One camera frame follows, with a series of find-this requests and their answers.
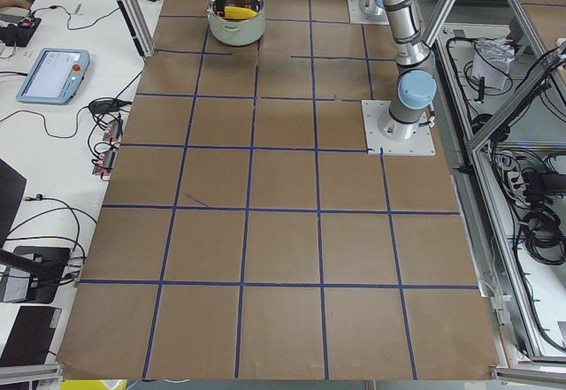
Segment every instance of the monitor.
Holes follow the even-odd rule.
[[[51,303],[58,280],[68,263],[70,249],[19,246],[4,250],[26,190],[26,178],[0,159],[0,302]]]

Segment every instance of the black cable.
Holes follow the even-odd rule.
[[[556,350],[566,353],[566,348],[559,345],[556,341],[552,340],[552,338],[548,335],[547,330],[540,322],[540,317],[539,317],[539,313],[537,312],[537,308],[535,306],[534,297],[532,296],[532,292],[529,289],[529,282],[527,281],[526,274],[524,273],[523,266],[521,265],[521,261],[519,259],[517,241],[514,241],[513,243],[513,257],[515,258],[515,263],[519,270],[519,276],[521,278],[521,283],[523,284],[523,290],[528,295],[529,308],[531,310],[535,325],[537,326],[537,329],[539,331],[540,337],[542,337],[544,341],[546,341],[550,346],[552,346]]]
[[[71,212],[71,214],[73,215],[75,224],[77,225],[77,236],[76,236],[75,239],[74,239],[75,243],[74,243],[74,246],[73,246],[73,250],[71,251],[71,254],[74,252],[75,249],[77,249],[77,247],[80,246],[80,245],[79,245],[79,238],[80,238],[80,221],[79,221],[79,217],[78,217],[77,214],[74,212],[73,208],[69,205],[69,203],[67,203],[67,202],[65,202],[65,201],[63,201],[63,200],[61,200],[61,199],[55,198],[55,197],[45,197],[45,196],[43,196],[42,194],[38,194],[36,197],[26,197],[26,198],[24,198],[24,201],[26,201],[26,202],[51,201],[51,202],[56,202],[56,203],[61,203],[61,204],[63,204],[63,205]],[[82,255],[83,255],[84,257],[86,257],[85,250],[84,250],[82,247],[80,247],[80,249],[82,250]]]
[[[125,87],[123,87],[122,90],[121,90],[120,92],[118,92],[118,94],[117,94],[114,98],[120,98],[120,96],[121,96],[122,94],[124,94],[124,93],[126,92],[126,90],[132,86],[132,84],[135,82],[135,80],[138,79],[138,78],[142,75],[142,72],[143,72],[143,69],[141,69],[141,70],[138,72],[138,74],[136,74],[136,75],[132,78],[132,80],[130,80],[130,81],[127,83],[127,85],[126,85]]]
[[[17,74],[18,76],[27,76],[27,73],[23,73],[23,72],[0,72],[0,74]]]
[[[461,38],[461,37],[458,37],[458,36],[450,38],[446,41],[446,51],[448,53],[448,59],[450,60],[450,65],[452,66],[452,72],[454,73],[456,82],[457,82],[458,87],[460,89],[460,94],[462,95],[462,99],[464,100],[464,102],[466,104],[466,115],[468,116],[468,121],[471,123],[472,122],[472,116],[470,114],[470,111],[473,111],[474,114],[476,115],[476,117],[479,116],[479,112],[474,108],[473,105],[471,105],[470,100],[468,100],[468,96],[466,95],[466,91],[464,90],[462,84],[460,83],[460,80],[458,79],[458,66],[456,65],[456,62],[454,60],[454,57],[452,56],[452,51],[451,51],[452,42],[461,41],[461,40],[464,40],[466,42],[470,41],[468,38]]]
[[[13,118],[14,116],[16,116],[17,114],[20,113],[27,113],[27,114],[34,114],[35,116],[39,116],[40,118],[42,118],[43,121],[43,130],[45,131],[45,133],[50,136],[51,138],[58,138],[61,140],[68,140],[71,138],[74,138],[77,133],[79,132],[79,115],[80,112],[87,109],[88,107],[82,107],[77,111],[77,114],[75,115],[75,128],[72,134],[70,135],[55,135],[52,134],[49,129],[47,128],[47,118],[45,117],[45,115],[38,113],[37,111],[30,111],[30,110],[18,110],[13,112],[12,114],[9,114],[8,116],[6,116],[5,118],[1,118],[0,119],[0,123],[4,122],[5,120],[8,120],[10,118]]]
[[[471,75],[469,74],[469,71],[473,68],[473,61],[469,61],[468,63],[466,63],[463,67],[463,77],[466,79],[466,82],[468,82],[468,85],[470,86],[470,88],[475,89],[476,91],[479,91],[479,85],[474,82],[474,80],[472,79]],[[490,92],[486,92],[486,96],[504,96],[505,94],[511,92],[511,89],[513,89],[513,80],[512,78],[509,77],[509,81],[511,82],[511,85],[509,86],[509,88],[502,90],[502,92],[498,92],[497,94],[494,93],[490,93]]]
[[[556,105],[550,100],[550,98],[548,98],[548,94],[545,92],[544,94],[540,95],[540,101],[542,102],[542,104],[547,108],[547,110],[553,115],[555,116],[558,120],[560,120],[561,122],[566,123],[566,116],[561,116],[564,113],[560,112],[560,110],[558,109],[558,107],[556,107]]]
[[[29,240],[63,240],[63,241],[69,241],[72,242],[74,246],[78,247],[80,249],[80,253],[82,254],[81,258],[84,259],[87,258],[87,252],[85,251],[84,247],[82,247],[82,244],[80,244],[78,241],[72,239],[72,238],[68,238],[68,237],[60,237],[58,235],[36,235],[33,237],[14,237],[14,238],[6,238],[6,241],[29,241]]]
[[[11,235],[14,231],[16,231],[17,229],[21,228],[23,225],[28,224],[29,222],[31,222],[32,220],[35,220],[37,218],[40,218],[43,215],[47,215],[49,213],[52,213],[54,211],[59,211],[59,210],[67,210],[66,207],[56,207],[55,209],[49,209],[49,210],[45,210],[42,211],[41,213],[38,213],[36,215],[33,215],[31,218],[27,218],[26,220],[24,220],[23,222],[20,222],[19,224],[17,224],[16,226],[14,226],[10,232],[8,232],[8,235]],[[93,218],[90,214],[88,214],[86,211],[81,210],[81,209],[77,209],[75,207],[73,207],[73,210],[78,212],[78,213],[82,213],[83,215],[85,215],[87,218],[91,219],[95,224],[96,224],[96,219]]]
[[[550,346],[552,346],[553,348],[556,348],[557,350],[560,350],[562,352],[566,353],[566,348],[562,347],[560,344],[558,344],[557,342],[555,342],[554,340],[552,340],[552,338],[547,334],[546,329],[544,328],[544,326],[542,326],[542,323],[540,322],[540,318],[539,318],[539,314],[537,312],[537,308],[535,305],[535,301],[534,301],[534,297],[532,296],[532,292],[529,288],[529,283],[527,281],[526,278],[526,274],[524,272],[523,266],[521,265],[520,259],[519,259],[519,255],[518,255],[518,250],[519,245],[521,243],[525,244],[525,249],[527,250],[527,253],[529,253],[530,256],[533,256],[533,253],[536,256],[540,256],[541,259],[537,259],[535,258],[535,260],[537,261],[541,261],[541,260],[549,260],[547,259],[545,256],[542,256],[538,250],[537,247],[535,247],[533,245],[533,243],[536,244],[540,244],[542,243],[543,246],[548,246],[550,244],[550,242],[558,242],[561,238],[562,238],[562,246],[560,247],[561,250],[561,258],[564,258],[564,239],[563,239],[563,235],[560,232],[560,229],[543,229],[542,227],[538,226],[537,223],[535,222],[534,224],[531,223],[531,226],[529,226],[528,224],[526,224],[526,226],[528,227],[525,228],[525,218],[529,219],[527,216],[529,214],[531,214],[531,219],[532,220],[537,220],[540,214],[532,214],[527,213],[526,215],[524,215],[523,217],[521,215],[518,214],[516,208],[521,208],[524,210],[524,208],[522,208],[521,206],[517,206],[515,203],[515,200],[513,200],[508,194],[506,189],[502,186],[502,182],[501,182],[501,174],[499,169],[497,168],[497,165],[495,163],[495,157],[496,156],[506,156],[502,153],[497,153],[497,141],[493,141],[493,146],[492,146],[492,152],[491,152],[491,164],[492,164],[492,168],[493,168],[493,173],[494,176],[496,178],[496,180],[498,181],[498,184],[500,185],[501,188],[501,192],[503,193],[503,196],[505,197],[506,201],[507,201],[507,205],[509,208],[509,211],[511,212],[511,216],[515,218],[515,220],[512,221],[512,226],[513,226],[513,231],[512,231],[512,239],[511,239],[511,249],[513,251],[513,256],[515,258],[515,262],[516,262],[516,266],[517,269],[519,270],[519,276],[521,278],[521,283],[523,285],[525,294],[527,294],[528,296],[528,303],[529,303],[529,309],[531,310],[532,316],[534,318],[535,321],[535,325],[537,326],[537,329],[539,331],[539,334],[541,336],[541,338],[546,341]],[[547,157],[547,159],[542,159],[537,153],[535,153],[532,150],[528,150],[528,149],[514,149],[514,151],[519,151],[519,152],[523,152],[529,156],[532,156],[533,158],[540,160],[540,162],[543,165],[546,165],[546,161],[549,157]],[[517,164],[517,169],[521,172],[521,166],[519,163]],[[550,213],[547,213],[547,217],[548,219],[545,219],[547,221],[547,223],[545,224],[545,228],[548,228],[548,226],[550,226],[553,223],[553,220],[551,220],[552,215]],[[519,229],[517,230],[516,227],[516,223],[523,223],[522,225],[520,225]],[[531,229],[536,230],[536,232],[540,232],[540,234],[535,234],[534,237],[529,238],[529,235],[524,235],[525,232],[530,231]],[[553,232],[558,232],[554,237],[548,238],[548,235],[543,234],[543,232],[548,232],[548,231],[553,231]],[[551,261],[560,261],[561,259],[552,259]]]
[[[109,13],[104,14],[103,16],[99,17],[98,19],[93,21],[91,24],[86,25],[86,26],[80,26],[80,27],[71,27],[71,19],[73,18],[73,15],[63,5],[50,5],[49,7],[38,8],[37,10],[33,10],[31,12],[31,17],[35,17],[35,14],[38,11],[56,10],[56,9],[63,10],[65,12],[65,14],[67,15],[67,23],[66,23],[67,30],[89,29],[89,28],[93,27],[96,23],[98,23],[100,20],[106,19],[107,17],[110,17],[112,14],[114,14],[116,11],[119,10],[119,8],[115,8],[114,10],[110,11]]]

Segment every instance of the white mounting plate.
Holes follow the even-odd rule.
[[[389,20],[387,15],[378,16],[368,16],[362,9],[360,9],[360,0],[348,0],[348,11],[350,13],[350,23],[356,25],[383,25],[389,26]]]
[[[417,133],[404,142],[392,141],[379,131],[379,116],[389,109],[389,104],[391,104],[390,101],[383,100],[362,101],[363,127],[368,154],[380,154],[383,150],[384,156],[434,156],[436,151],[432,142],[431,129],[428,126],[419,127]],[[421,122],[425,121],[426,115],[423,113]]]

